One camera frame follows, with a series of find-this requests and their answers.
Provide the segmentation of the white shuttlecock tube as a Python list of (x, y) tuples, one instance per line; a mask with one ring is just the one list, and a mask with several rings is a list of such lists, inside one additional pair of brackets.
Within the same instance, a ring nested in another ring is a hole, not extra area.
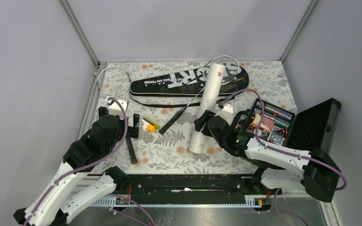
[[(214, 68), (209, 69), (209, 76), (206, 80), (205, 89), (203, 91), (202, 100), (197, 113), (197, 118), (200, 118), (205, 110), (214, 110), (214, 106), (216, 104), (221, 87), (224, 69), (225, 66), (219, 64), (214, 64)], [(193, 153), (200, 154), (203, 153), (205, 145), (206, 136), (201, 132), (195, 131), (194, 129), (189, 144), (189, 150)]]

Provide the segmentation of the black racket bag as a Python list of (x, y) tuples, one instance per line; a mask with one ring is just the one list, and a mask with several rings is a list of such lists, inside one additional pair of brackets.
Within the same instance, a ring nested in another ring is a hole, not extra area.
[[(226, 64), (226, 68), (230, 69), (233, 74), (237, 74), (233, 81), (221, 85), (220, 97), (243, 90), (249, 84), (249, 75), (243, 67), (237, 69), (232, 64)], [(206, 66), (135, 80), (131, 82), (130, 94), (144, 97), (194, 97), (205, 86), (206, 79), (202, 72), (207, 74), (208, 70), (209, 66)]]

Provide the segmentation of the white racket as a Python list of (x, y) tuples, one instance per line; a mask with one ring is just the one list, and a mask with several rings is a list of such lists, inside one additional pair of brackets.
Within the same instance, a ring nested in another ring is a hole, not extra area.
[[(219, 64), (225, 66), (221, 86), (227, 85), (231, 83), (236, 75), (238, 74), (239, 69), (239, 61), (232, 56), (229, 55), (221, 55), (212, 58), (202, 69), (202, 76), (207, 79), (209, 76), (209, 72), (206, 68), (213, 69), (214, 64)], [(183, 108), (181, 108), (158, 132), (163, 135), (172, 125), (173, 123), (184, 113), (184, 111), (191, 105), (191, 103), (201, 94), (203, 93), (205, 87), (203, 87)]]
[(131, 79), (128, 72), (120, 66), (103, 69), (97, 78), (98, 91), (106, 99), (118, 99), (128, 92)]

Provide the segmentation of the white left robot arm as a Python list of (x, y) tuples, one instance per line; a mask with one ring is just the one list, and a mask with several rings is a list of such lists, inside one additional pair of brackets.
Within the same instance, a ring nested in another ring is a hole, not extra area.
[(70, 145), (54, 178), (39, 198), (13, 214), (19, 225), (66, 226), (98, 199), (127, 189), (127, 175), (118, 167), (110, 167), (95, 183), (71, 195), (95, 165), (113, 154), (125, 141), (129, 128), (125, 110), (123, 102), (112, 104), (107, 113)]

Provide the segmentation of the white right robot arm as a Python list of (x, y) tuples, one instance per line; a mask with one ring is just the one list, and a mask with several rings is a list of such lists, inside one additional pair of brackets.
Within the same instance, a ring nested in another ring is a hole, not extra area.
[(230, 155), (265, 163), (265, 169), (258, 169), (251, 182), (258, 194), (278, 188), (304, 190), (319, 201), (331, 202), (335, 192), (347, 185), (339, 167), (322, 149), (304, 151), (272, 146), (250, 132), (234, 129), (209, 110), (194, 124), (198, 135), (212, 137)]

